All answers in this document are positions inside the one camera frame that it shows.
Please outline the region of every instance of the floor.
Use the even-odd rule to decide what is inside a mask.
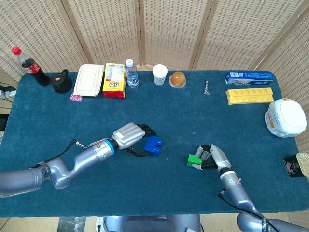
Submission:
[[[152,70],[152,66],[138,66],[138,70]],[[10,102],[1,101],[0,107],[10,108]],[[0,108],[0,113],[10,109]],[[265,213],[267,218],[276,218],[309,228],[309,211],[292,213]],[[236,224],[237,214],[201,214],[205,232],[239,232]],[[29,217],[0,218],[0,232],[95,232],[96,217]]]

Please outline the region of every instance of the blue box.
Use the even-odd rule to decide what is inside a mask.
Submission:
[[[234,85],[268,85],[273,80],[270,71],[230,71],[225,77],[226,84]]]

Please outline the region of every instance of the blue carpet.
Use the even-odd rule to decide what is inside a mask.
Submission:
[[[73,90],[57,94],[25,75],[17,91],[0,149],[0,172],[20,170],[54,156],[72,138],[84,144],[105,137],[128,122],[145,123],[163,140],[158,157],[137,158],[126,151],[80,176],[64,190],[49,181],[41,190],[0,199],[0,217],[151,215],[234,212],[217,197],[223,188],[215,169],[186,166],[200,144],[215,144],[255,206],[262,212],[309,208],[306,178],[291,179],[283,157],[297,153],[294,138],[278,138],[265,126],[268,104],[227,104],[227,71],[184,71],[187,85],[172,88],[153,82],[152,72],[139,72],[140,86],[126,88],[125,99],[71,101]],[[77,73],[70,73],[75,82]],[[203,95],[205,81],[209,96]],[[269,85],[281,98],[277,81]],[[145,139],[136,148],[142,149]],[[72,147],[63,160],[73,166],[82,148]]]

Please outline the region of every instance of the red bottle cap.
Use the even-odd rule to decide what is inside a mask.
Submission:
[[[19,47],[13,47],[12,48],[12,52],[15,54],[15,55],[20,55],[21,54],[21,50]]]

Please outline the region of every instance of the yellow block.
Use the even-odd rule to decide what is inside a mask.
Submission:
[[[271,88],[243,88],[226,91],[229,105],[270,103],[274,101],[272,94]]]

